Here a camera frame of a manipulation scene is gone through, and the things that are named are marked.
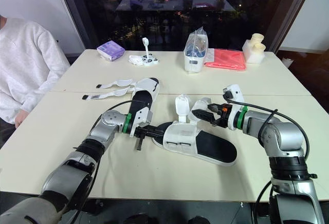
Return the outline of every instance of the white strap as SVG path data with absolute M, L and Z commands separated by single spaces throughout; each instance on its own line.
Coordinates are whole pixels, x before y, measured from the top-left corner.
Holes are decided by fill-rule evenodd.
M 124 96 L 128 92 L 133 92 L 134 90 L 135 90 L 135 88 L 128 87 L 125 89 L 117 89 L 115 91 L 105 93 L 105 94 L 100 94 L 100 95 L 94 95 L 94 96 L 84 95 L 82 99 L 83 100 L 98 100 L 98 99 L 104 99 L 106 97 L 111 97 L 111 96 L 120 97 L 120 96 Z
M 117 79 L 116 81 L 114 81 L 110 84 L 99 84 L 96 86 L 96 88 L 106 89 L 106 88 L 111 88 L 113 85 L 117 85 L 119 87 L 125 87 L 125 86 L 135 85 L 135 84 L 136 84 L 136 82 L 133 79 L 127 79 L 127 80 Z

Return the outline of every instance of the pink cloth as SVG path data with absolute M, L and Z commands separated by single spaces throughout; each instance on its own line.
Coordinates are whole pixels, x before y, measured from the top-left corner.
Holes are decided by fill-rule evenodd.
M 241 51 L 215 49 L 214 62 L 206 62 L 205 66 L 232 70 L 245 70 L 246 63 Z

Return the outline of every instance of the glass window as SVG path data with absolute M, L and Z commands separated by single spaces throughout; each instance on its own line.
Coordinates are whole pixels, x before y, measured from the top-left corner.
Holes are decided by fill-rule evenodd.
M 241 50 L 265 34 L 280 0 L 84 0 L 99 43 L 126 50 L 183 50 L 190 32 L 203 26 L 210 48 Z

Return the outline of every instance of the white container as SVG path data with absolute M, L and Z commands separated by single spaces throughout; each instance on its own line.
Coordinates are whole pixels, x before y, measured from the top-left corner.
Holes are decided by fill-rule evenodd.
M 197 36 L 206 40 L 206 53 L 205 53 L 204 57 L 190 57 L 190 56 L 186 56 L 186 52 L 184 50 L 184 69 L 185 69 L 185 71 L 188 71 L 188 72 L 200 72 L 202 67 L 204 66 L 205 57 L 207 55 L 207 51 L 208 51 L 207 35 L 199 34 Z
M 246 40 L 242 47 L 243 56 L 245 57 L 246 63 L 260 64 L 265 58 L 265 48 L 265 45 L 261 43 L 255 43 L 251 46 L 250 40 Z

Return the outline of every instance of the person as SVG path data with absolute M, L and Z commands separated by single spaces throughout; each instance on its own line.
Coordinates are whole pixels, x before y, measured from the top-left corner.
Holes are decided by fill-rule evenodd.
M 0 15 L 0 148 L 69 67 L 49 31 Z

